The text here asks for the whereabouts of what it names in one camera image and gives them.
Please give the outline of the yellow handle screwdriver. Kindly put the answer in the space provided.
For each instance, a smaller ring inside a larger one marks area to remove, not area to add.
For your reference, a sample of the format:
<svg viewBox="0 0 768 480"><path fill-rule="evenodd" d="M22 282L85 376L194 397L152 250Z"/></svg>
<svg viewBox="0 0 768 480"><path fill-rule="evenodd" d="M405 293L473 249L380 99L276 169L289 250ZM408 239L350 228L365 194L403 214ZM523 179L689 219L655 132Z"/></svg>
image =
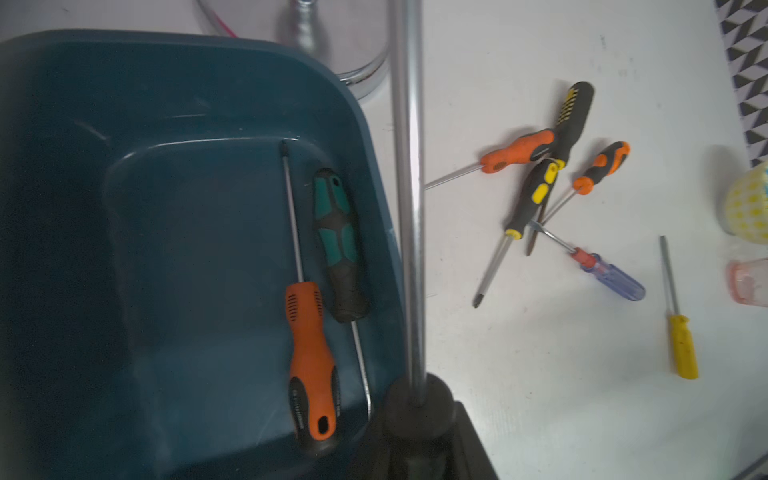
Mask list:
<svg viewBox="0 0 768 480"><path fill-rule="evenodd" d="M696 380L699 378L699 369L693 336L689 328L689 319L680 312L667 238L664 235L660 236L659 243L665 291L669 300L667 322L676 372L683 379Z"/></svg>

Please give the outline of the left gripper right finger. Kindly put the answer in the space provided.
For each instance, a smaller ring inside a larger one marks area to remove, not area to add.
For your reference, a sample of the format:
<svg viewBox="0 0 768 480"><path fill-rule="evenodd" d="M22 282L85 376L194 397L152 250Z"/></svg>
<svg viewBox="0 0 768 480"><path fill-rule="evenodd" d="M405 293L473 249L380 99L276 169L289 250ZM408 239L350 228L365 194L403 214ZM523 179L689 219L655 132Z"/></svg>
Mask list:
<svg viewBox="0 0 768 480"><path fill-rule="evenodd" d="M444 479L499 479L464 405L459 401L454 403L454 419L448 440Z"/></svg>

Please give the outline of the orange black large screwdriver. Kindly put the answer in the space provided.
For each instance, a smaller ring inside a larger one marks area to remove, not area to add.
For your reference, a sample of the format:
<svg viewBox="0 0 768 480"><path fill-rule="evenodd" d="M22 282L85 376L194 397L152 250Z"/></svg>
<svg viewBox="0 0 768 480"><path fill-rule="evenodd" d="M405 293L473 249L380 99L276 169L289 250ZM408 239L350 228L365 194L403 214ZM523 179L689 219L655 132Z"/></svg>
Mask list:
<svg viewBox="0 0 768 480"><path fill-rule="evenodd" d="M340 387L336 363L324 334L322 295L315 282L304 278L286 141L280 142L279 154L297 271L297 281L285 291L285 313L293 340L289 406L299 447L309 456L322 457L338 444Z"/></svg>

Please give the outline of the black orange-tipped screwdriver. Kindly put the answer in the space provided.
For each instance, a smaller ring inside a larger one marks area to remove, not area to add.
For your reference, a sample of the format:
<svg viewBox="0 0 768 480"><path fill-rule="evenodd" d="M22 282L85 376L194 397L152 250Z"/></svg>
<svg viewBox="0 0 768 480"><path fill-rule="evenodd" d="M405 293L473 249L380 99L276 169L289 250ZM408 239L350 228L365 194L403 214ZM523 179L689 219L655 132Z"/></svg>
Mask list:
<svg viewBox="0 0 768 480"><path fill-rule="evenodd" d="M397 470L442 479L453 402L426 366L422 3L389 3L390 61L405 320L405 408L394 421Z"/></svg>

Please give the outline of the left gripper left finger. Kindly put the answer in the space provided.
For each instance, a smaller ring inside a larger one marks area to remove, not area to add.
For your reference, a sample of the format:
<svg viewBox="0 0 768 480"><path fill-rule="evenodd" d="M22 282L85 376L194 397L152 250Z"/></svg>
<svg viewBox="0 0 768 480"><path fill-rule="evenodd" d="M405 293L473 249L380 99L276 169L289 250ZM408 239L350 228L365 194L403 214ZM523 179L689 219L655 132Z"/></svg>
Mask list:
<svg viewBox="0 0 768 480"><path fill-rule="evenodd" d="M388 426L388 410L380 408L368 423L348 466L346 479L393 479L394 440Z"/></svg>

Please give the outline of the green black handle screwdriver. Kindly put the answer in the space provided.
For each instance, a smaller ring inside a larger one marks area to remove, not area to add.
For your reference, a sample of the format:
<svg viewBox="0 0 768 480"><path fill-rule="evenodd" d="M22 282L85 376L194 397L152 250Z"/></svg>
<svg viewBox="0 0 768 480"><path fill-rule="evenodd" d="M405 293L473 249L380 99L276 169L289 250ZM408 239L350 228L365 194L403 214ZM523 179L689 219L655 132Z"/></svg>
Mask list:
<svg viewBox="0 0 768 480"><path fill-rule="evenodd" d="M313 176L313 225L325 256L333 296L331 311L338 322L351 328L367 416L372 417L373 400L358 328L358 322L370 312L370 302L361 287L357 218L342 179L327 167Z"/></svg>

